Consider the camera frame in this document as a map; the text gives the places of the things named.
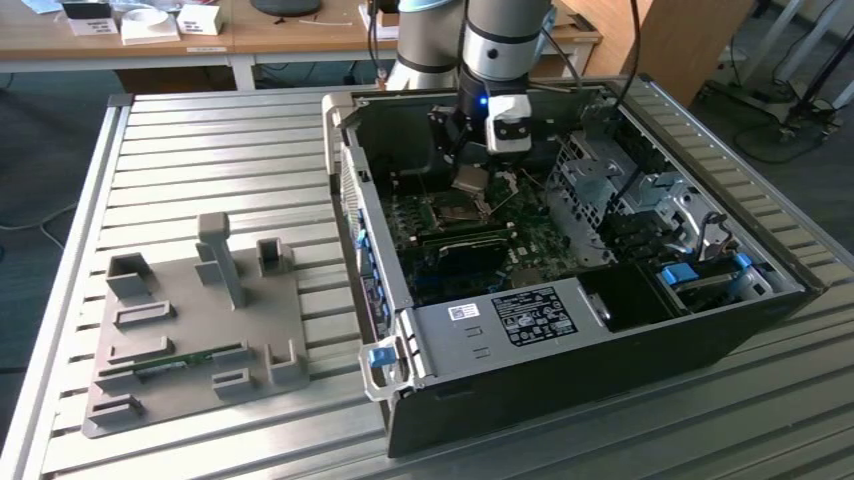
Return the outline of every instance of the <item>wooden desk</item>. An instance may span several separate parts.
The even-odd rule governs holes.
[[[184,35],[180,42],[125,47],[120,35],[76,37],[61,12],[37,15],[20,0],[0,0],[0,60],[175,56],[192,54],[196,49],[231,52],[232,1],[219,2],[226,20],[219,35]]]
[[[370,58],[359,3],[323,0],[316,16],[302,20],[352,25],[316,25],[300,18],[276,24],[250,0],[220,0],[226,22],[219,36],[184,35],[180,42],[125,47],[119,35],[75,37],[63,21],[55,22],[56,14],[36,15],[20,0],[0,0],[0,72],[228,65],[238,89],[252,90],[256,64]],[[602,35],[564,26],[554,37],[583,71]],[[396,46],[395,41],[380,41],[379,58],[394,59]]]
[[[634,48],[628,0],[563,0],[603,35],[588,75],[627,73]],[[641,66],[667,93],[689,105],[747,16],[753,0],[639,0]]]

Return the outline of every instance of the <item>cardboard box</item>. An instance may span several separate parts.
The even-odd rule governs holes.
[[[177,14],[177,29],[191,35],[219,35],[223,16],[216,5],[184,5]]]

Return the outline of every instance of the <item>motherboard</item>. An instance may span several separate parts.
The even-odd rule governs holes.
[[[464,166],[458,178],[487,175],[483,189],[458,185],[384,200],[416,305],[536,285],[578,271],[570,239],[548,215],[546,176]]]

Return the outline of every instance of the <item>table leg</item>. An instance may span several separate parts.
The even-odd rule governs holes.
[[[771,47],[777,44],[777,40],[779,40],[779,36],[782,35],[786,26],[798,13],[802,3],[803,0],[791,0],[789,2],[789,5],[786,5],[783,13],[781,13],[777,21],[774,22],[774,25],[771,26],[771,30],[769,30],[767,35],[759,43],[759,48],[757,48],[755,52],[750,53],[750,60],[747,61],[747,65],[745,66],[741,74],[742,83],[747,82],[747,79],[753,75],[753,72],[757,70],[757,67],[765,60],[765,56],[769,54]]]
[[[839,94],[837,99],[833,101],[833,108],[845,107],[851,101],[851,97],[854,97],[854,82],[849,83],[849,86],[845,88],[845,91]]]
[[[791,54],[791,57],[789,58],[789,60],[786,60],[786,63],[783,63],[783,66],[779,69],[779,74],[777,75],[778,80],[783,82],[789,81],[793,74],[795,73],[795,70],[801,66],[801,63],[803,63],[803,59],[810,54],[813,48],[815,48],[815,45],[818,45],[818,42],[825,36],[825,32],[827,32],[827,29],[830,28],[830,22],[833,22],[834,18],[837,18],[837,14],[839,13],[839,10],[845,5],[847,5],[846,2],[835,2],[833,5],[830,5],[830,8],[815,23],[813,31],[798,46],[795,53]]]
[[[254,55],[230,55],[231,70],[235,74],[235,85],[238,90],[255,90],[255,76],[252,66],[255,65]]]

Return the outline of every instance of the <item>sticker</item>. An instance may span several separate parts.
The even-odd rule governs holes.
[[[478,310],[478,305],[474,303],[448,308],[448,316],[454,321],[464,320],[466,318],[476,317],[479,315],[480,311]]]
[[[516,347],[578,332],[552,287],[494,298],[492,305]]]
[[[187,53],[227,52],[226,47],[187,47]]]

